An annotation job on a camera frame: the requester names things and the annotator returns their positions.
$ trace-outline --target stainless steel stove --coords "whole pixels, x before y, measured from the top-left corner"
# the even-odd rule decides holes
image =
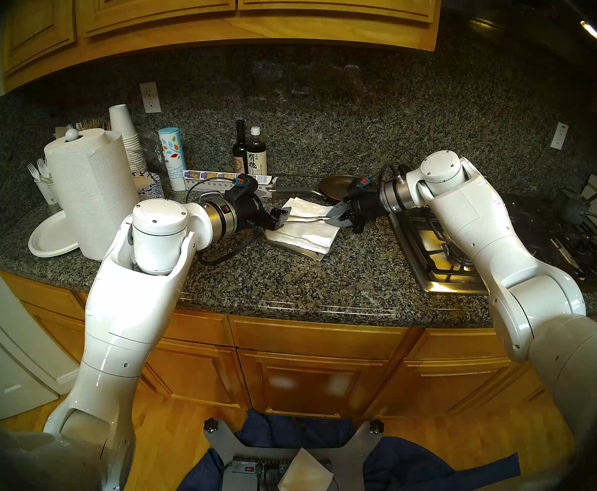
[[[567,272],[584,292],[597,291],[597,228],[558,220],[539,199],[505,195],[516,234],[539,260]],[[473,263],[455,246],[430,209],[390,215],[403,254],[425,292],[487,295]]]

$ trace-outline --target white napkin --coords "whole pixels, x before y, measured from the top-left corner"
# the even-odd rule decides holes
[[[292,208],[289,213],[290,219],[292,216],[326,216],[332,209],[330,206],[320,206],[299,198],[287,200],[283,208],[290,207]],[[324,221],[286,222],[280,230],[265,230],[264,234],[269,241],[293,244],[318,253],[328,253],[338,230],[339,227],[333,227]]]

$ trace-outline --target blue and white canister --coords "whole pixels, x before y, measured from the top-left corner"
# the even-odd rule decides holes
[[[180,144],[180,130],[178,128],[163,128],[158,130],[158,136],[164,151],[164,164],[169,173],[171,188],[176,192],[184,191],[183,170],[186,167],[183,146]]]

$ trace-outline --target wall outlet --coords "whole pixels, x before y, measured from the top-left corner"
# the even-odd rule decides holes
[[[141,83],[139,85],[141,99],[144,101],[144,112],[162,112],[160,99],[158,98],[158,87],[155,83]]]
[[[555,129],[555,135],[553,136],[553,140],[551,141],[551,147],[554,147],[556,149],[562,149],[562,144],[564,144],[564,138],[567,136],[567,130],[569,130],[569,125],[558,121],[558,126]]]

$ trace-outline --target bottle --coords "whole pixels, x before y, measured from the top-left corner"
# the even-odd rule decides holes
[[[267,144],[260,140],[260,127],[252,126],[253,140],[246,145],[247,173],[267,175]]]
[[[237,119],[237,142],[232,146],[232,171],[246,174],[246,136],[244,135],[244,119]]]

